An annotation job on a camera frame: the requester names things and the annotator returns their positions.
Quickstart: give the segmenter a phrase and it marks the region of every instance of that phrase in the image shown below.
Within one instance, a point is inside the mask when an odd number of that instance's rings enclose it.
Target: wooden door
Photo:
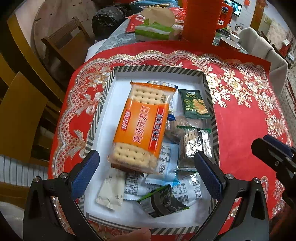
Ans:
[[[252,22],[250,25],[250,27],[255,29],[256,31],[258,31],[258,29],[259,29],[265,5],[266,5],[265,0],[257,0],[256,1],[254,15],[253,15]]]

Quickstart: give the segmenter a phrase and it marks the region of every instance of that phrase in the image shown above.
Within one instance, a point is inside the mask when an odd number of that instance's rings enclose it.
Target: blue gripper pad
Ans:
[[[72,171],[77,171],[72,180],[71,197],[72,199],[80,198],[84,195],[85,189],[89,184],[94,172],[100,163],[100,155],[97,151],[91,150],[81,163],[75,165]]]
[[[286,144],[280,142],[278,139],[275,139],[274,137],[272,137],[270,135],[266,135],[263,137],[263,140],[269,142],[270,144],[272,144],[273,146],[275,146],[276,148],[281,150],[283,153],[285,153],[287,156],[292,158],[293,154],[291,152],[290,147],[287,146]]]
[[[194,155],[194,165],[200,177],[202,178],[207,190],[209,191],[211,197],[220,201],[222,199],[223,183],[214,172],[217,171],[217,169],[212,169],[216,165],[212,164],[202,151],[198,151]]]

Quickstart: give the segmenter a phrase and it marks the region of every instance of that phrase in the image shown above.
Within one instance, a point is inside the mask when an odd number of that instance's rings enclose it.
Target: screw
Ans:
[[[260,183],[260,179],[257,178],[257,177],[255,177],[255,178],[254,178],[254,182],[256,182],[256,183]]]
[[[40,177],[37,176],[37,177],[34,177],[33,182],[37,183],[37,182],[39,182],[39,180],[40,180]]]
[[[68,176],[68,173],[66,173],[66,172],[63,172],[63,173],[60,175],[60,177],[61,177],[62,179],[65,179],[67,176]]]
[[[232,174],[230,174],[230,173],[227,173],[226,178],[229,179],[229,180],[232,180],[234,178],[234,176]]]

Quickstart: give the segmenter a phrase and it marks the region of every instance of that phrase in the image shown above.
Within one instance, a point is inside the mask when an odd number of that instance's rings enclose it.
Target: red pitcher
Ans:
[[[228,12],[223,25],[218,24],[222,7]],[[200,44],[212,44],[215,31],[227,27],[233,8],[223,0],[188,0],[182,39]]]

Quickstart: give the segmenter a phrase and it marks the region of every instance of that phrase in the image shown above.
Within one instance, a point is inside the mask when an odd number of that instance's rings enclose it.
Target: dark green snack bag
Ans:
[[[137,202],[153,218],[189,209],[174,197],[170,184],[157,188]]]
[[[211,118],[199,90],[179,89],[182,98],[184,116],[190,119]]]

